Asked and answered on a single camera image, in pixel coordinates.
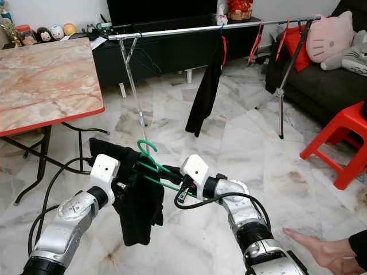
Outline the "person's bare hand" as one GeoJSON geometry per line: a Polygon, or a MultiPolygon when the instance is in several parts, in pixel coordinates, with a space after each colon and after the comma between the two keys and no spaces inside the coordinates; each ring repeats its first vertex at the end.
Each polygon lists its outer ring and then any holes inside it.
{"type": "Polygon", "coordinates": [[[327,268],[333,274],[362,274],[365,272],[359,266],[356,253],[350,246],[348,239],[321,241],[286,227],[283,228],[283,232],[304,246],[320,267],[327,268]]]}

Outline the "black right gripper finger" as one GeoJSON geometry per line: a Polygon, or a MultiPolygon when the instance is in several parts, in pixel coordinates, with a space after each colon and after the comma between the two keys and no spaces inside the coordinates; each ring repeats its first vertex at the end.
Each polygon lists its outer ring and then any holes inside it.
{"type": "Polygon", "coordinates": [[[167,180],[176,186],[180,186],[184,180],[184,176],[181,175],[181,173],[177,173],[177,172],[160,171],[158,172],[158,177],[163,180],[167,180]]]}
{"type": "Polygon", "coordinates": [[[171,167],[169,165],[156,165],[158,176],[160,178],[183,178],[184,174],[180,167],[171,167]]]}

